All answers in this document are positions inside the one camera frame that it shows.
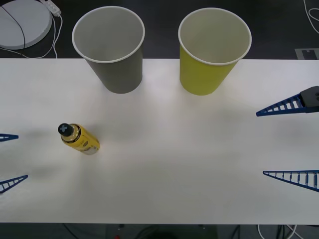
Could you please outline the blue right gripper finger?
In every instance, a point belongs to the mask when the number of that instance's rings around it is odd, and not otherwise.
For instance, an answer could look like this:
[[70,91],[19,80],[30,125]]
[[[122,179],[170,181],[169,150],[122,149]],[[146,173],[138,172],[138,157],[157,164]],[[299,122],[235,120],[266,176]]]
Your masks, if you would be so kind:
[[263,174],[273,179],[309,189],[319,191],[319,171],[301,170],[301,171],[263,171]]
[[319,111],[319,87],[313,86],[297,95],[270,105],[258,112],[257,117],[285,114],[316,113]]

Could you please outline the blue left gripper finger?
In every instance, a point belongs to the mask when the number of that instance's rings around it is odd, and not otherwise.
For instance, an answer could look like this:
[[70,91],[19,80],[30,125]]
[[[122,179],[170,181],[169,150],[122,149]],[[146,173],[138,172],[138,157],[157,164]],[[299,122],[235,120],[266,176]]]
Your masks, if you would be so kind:
[[0,134],[0,142],[5,142],[5,141],[9,141],[9,140],[14,140],[14,139],[18,139],[18,135],[13,135],[13,134]]
[[25,179],[27,179],[27,175],[11,178],[8,180],[4,180],[0,182],[0,194],[3,194],[4,192],[10,190],[11,188],[15,187]]

